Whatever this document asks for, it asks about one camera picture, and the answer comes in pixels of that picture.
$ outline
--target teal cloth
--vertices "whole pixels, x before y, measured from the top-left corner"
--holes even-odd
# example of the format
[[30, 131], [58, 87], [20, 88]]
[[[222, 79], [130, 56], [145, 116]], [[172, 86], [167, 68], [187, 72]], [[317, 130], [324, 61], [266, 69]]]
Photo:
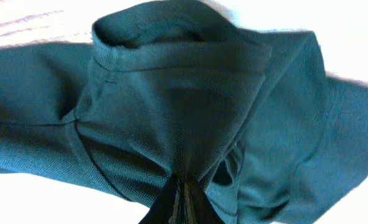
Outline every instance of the teal cloth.
[[312, 223], [367, 177], [368, 89], [326, 77], [313, 32], [156, 1], [92, 34], [0, 50], [0, 173], [147, 207], [190, 174], [225, 223]]

